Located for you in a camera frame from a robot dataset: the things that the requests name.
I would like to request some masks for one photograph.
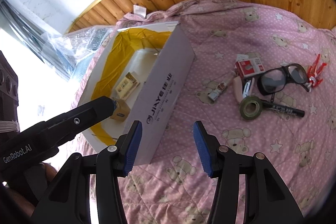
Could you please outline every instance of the blue gripper pad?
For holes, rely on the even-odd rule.
[[[204,132],[202,132],[204,127],[201,129],[200,126],[203,127],[201,121],[194,122],[194,140],[197,147],[198,155],[201,159],[202,166],[204,172],[208,174],[209,177],[212,177],[213,175],[213,169],[212,169],[212,160],[211,155],[208,149],[208,146],[206,144],[206,141],[204,139]]]
[[[139,149],[140,141],[142,138],[142,123],[138,122],[137,127],[134,129],[134,133],[128,149],[125,153],[125,165],[123,169],[123,174],[128,176],[128,173],[132,171],[135,157]]]

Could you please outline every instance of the black speaker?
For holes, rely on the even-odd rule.
[[[18,78],[0,51],[0,121],[18,121]],[[0,134],[0,145],[17,135],[18,131]]]

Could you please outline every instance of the pink bedsheet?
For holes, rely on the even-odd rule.
[[[151,164],[135,166],[127,178],[119,179],[128,223],[206,223],[216,180],[203,172],[192,135],[196,120],[238,153],[263,152],[307,212],[336,160],[335,29],[316,29],[285,10],[236,0],[188,0],[146,20],[127,14],[116,27],[163,21],[180,22],[196,58]],[[91,62],[76,102],[102,51]],[[318,88],[307,93],[288,84],[276,94],[277,102],[305,110],[304,118],[266,110],[247,122],[239,115],[232,87],[216,103],[207,99],[233,68],[236,54],[243,53],[261,57],[266,69],[289,63],[307,67],[321,53],[328,66]],[[253,91],[262,98],[256,86]],[[69,144],[70,150],[94,153],[82,135]],[[243,221],[243,186],[241,177],[237,223]]]

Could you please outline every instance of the plastic bag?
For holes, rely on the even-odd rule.
[[[80,82],[94,53],[113,29],[113,26],[93,26],[58,37],[44,33],[43,61],[64,80]]]

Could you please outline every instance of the black glasses frame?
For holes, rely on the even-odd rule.
[[[257,81],[257,86],[258,86],[259,92],[264,96],[271,95],[271,94],[274,94],[276,92],[279,92],[279,91],[283,90],[285,88],[285,86],[287,84],[290,84],[290,83],[295,83],[295,84],[301,85],[306,90],[306,92],[309,92],[309,89],[305,85],[305,83],[298,83],[297,81],[294,80],[292,75],[289,73],[289,70],[288,70],[289,66],[296,66],[296,67],[299,67],[300,69],[302,69],[303,71],[305,71],[305,69],[300,64],[297,64],[297,63],[292,63],[292,64],[289,64],[287,66],[281,66],[280,68],[275,68],[275,69],[265,71],[263,74],[260,75],[260,77],[258,78],[258,81]],[[280,70],[285,75],[286,81],[285,81],[285,84],[283,85],[282,89],[277,90],[275,92],[267,92],[263,87],[262,78],[266,73],[269,73],[270,71],[273,71],[273,70]]]

